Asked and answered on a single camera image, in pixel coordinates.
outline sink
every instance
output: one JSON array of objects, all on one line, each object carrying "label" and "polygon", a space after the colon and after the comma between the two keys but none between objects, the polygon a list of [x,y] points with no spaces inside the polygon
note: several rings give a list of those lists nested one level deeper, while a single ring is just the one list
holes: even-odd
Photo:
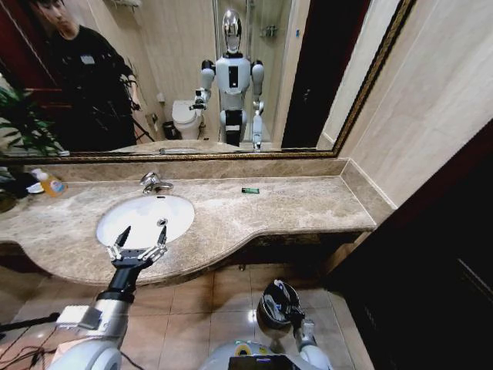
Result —
[{"label": "sink", "polygon": [[193,205],[186,199],[171,195],[146,196],[127,200],[108,210],[98,222],[96,236],[104,245],[113,245],[118,235],[132,227],[125,249],[146,249],[156,245],[159,226],[167,219],[167,243],[182,236],[195,217]]}]

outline silver robot head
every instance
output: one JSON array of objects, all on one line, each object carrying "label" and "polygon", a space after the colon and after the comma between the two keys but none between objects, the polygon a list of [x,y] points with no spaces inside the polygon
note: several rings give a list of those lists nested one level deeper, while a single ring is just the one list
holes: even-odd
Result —
[{"label": "silver robot head", "polygon": [[229,54],[236,54],[240,50],[241,21],[236,10],[228,9],[223,17],[224,40]]}]

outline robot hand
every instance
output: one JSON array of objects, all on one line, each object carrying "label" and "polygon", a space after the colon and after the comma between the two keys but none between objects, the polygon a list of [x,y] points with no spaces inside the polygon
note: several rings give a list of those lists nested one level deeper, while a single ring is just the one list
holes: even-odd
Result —
[{"label": "robot hand", "polygon": [[192,109],[207,109],[207,102],[209,101],[210,98],[210,91],[206,91],[205,89],[198,89],[195,90],[195,101],[194,104],[189,107],[190,110]]}]

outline small green object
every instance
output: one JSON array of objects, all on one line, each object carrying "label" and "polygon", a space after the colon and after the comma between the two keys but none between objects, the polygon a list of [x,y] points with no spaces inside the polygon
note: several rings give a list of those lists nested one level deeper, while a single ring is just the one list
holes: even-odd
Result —
[{"label": "small green object", "polygon": [[241,192],[246,194],[260,194],[260,190],[254,187],[242,187]]}]

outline man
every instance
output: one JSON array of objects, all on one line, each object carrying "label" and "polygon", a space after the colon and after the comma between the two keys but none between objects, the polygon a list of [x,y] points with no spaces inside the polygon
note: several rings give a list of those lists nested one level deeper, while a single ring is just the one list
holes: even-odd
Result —
[{"label": "man", "polygon": [[106,151],[136,145],[137,82],[122,56],[98,32],[79,25],[63,0],[30,1],[55,27],[52,57],[72,97],[74,122],[65,129],[72,139],[64,146]]}]

